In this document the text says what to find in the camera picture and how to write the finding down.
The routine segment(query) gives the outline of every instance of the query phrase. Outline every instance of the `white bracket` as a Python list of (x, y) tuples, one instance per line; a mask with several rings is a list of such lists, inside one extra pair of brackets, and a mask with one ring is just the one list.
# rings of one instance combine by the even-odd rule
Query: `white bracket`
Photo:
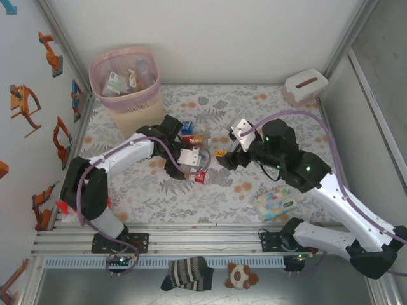
[(181, 149), (178, 163), (189, 166), (199, 166), (202, 157), (199, 155), (199, 148), (195, 146), (193, 149)]
[(250, 128), (252, 128), (252, 126), (245, 119), (241, 119), (237, 123), (237, 125), (235, 126), (233, 125), (231, 127), (233, 131), (232, 134), (240, 142), (240, 145), (242, 146), (244, 152), (246, 152), (249, 149), (250, 144), (252, 144), (252, 142), (256, 139), (254, 132), (251, 132), (248, 135), (245, 135), (244, 137), (240, 135), (241, 133), (248, 131)]

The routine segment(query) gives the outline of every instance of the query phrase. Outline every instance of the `plastic bottle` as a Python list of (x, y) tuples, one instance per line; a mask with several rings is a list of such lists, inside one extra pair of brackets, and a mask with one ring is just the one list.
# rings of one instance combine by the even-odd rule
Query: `plastic bottle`
[(150, 71), (150, 67), (148, 65), (147, 60), (139, 59), (135, 65), (135, 69), (137, 71), (137, 76), (140, 79), (141, 88), (143, 90), (154, 85), (155, 80)]
[(191, 121), (183, 121), (183, 127), (181, 128), (181, 134), (183, 135), (205, 135), (208, 131), (208, 123), (194, 123)]
[(197, 183), (201, 183), (201, 184), (211, 184), (211, 177), (213, 179), (213, 175), (211, 175), (212, 170), (208, 169), (206, 171), (204, 171), (203, 173), (199, 173), (198, 175), (188, 175), (188, 180), (190, 181), (195, 181)]

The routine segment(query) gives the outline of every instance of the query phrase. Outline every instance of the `gray wall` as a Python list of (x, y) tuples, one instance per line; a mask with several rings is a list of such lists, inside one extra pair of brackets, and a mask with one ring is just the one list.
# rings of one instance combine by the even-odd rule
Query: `gray wall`
[(381, 0), (353, 50), (407, 160), (407, 1)]
[[(347, 57), (336, 68), (321, 98), (338, 146), (350, 190), (393, 225), (407, 226), (407, 197)], [(394, 270), (407, 272), (407, 247)], [(407, 302), (407, 280), (396, 278)]]

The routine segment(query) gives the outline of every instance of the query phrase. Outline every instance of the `tissue box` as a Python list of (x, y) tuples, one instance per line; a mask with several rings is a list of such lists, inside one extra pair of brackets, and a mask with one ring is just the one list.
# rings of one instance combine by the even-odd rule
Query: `tissue box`
[(293, 208), (297, 201), (290, 187), (284, 186), (257, 196), (252, 203), (261, 221), (272, 220)]

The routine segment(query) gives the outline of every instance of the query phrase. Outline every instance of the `mounting plate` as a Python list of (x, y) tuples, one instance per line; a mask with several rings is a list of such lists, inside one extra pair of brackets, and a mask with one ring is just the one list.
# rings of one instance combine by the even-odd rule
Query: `mounting plate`
[[(127, 243), (135, 246), (140, 253), (147, 253), (148, 251), (148, 233), (129, 233)], [(105, 239), (100, 234), (95, 234), (92, 241), (92, 253), (105, 253), (110, 254), (122, 250), (122, 245), (113, 241)], [(127, 249), (123, 253), (134, 253), (132, 249)]]
[(294, 249), (288, 249), (281, 242), (281, 234), (279, 232), (261, 232), (261, 248), (263, 252), (272, 253), (272, 252), (287, 252), (287, 253), (296, 253), (296, 252), (309, 252), (312, 251), (309, 248), (304, 248), (298, 246)]

